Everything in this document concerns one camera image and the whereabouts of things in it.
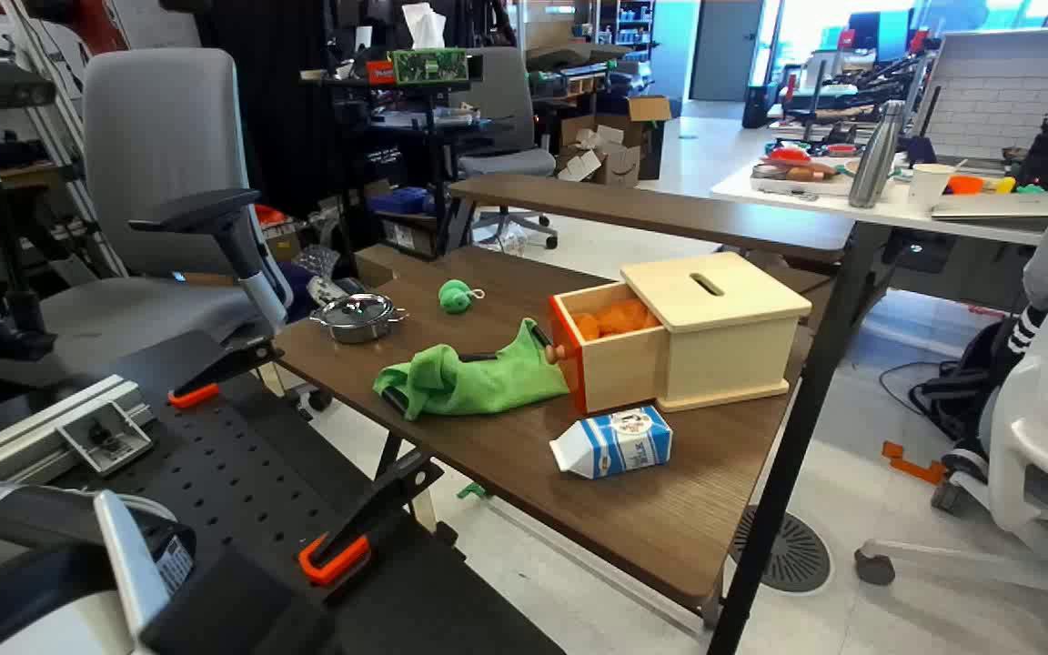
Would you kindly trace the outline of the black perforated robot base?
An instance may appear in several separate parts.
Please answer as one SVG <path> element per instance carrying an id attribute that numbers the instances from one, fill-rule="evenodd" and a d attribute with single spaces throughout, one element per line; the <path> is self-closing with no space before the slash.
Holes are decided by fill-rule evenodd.
<path id="1" fill-rule="evenodd" d="M 163 504 L 197 535 L 197 573 L 146 631 L 155 655 L 559 655 L 463 552 L 405 507 L 337 591 L 295 552 L 371 489 L 304 419 L 255 381 L 173 412 L 183 372 L 125 364 L 152 408 L 155 447 L 113 489 Z"/>

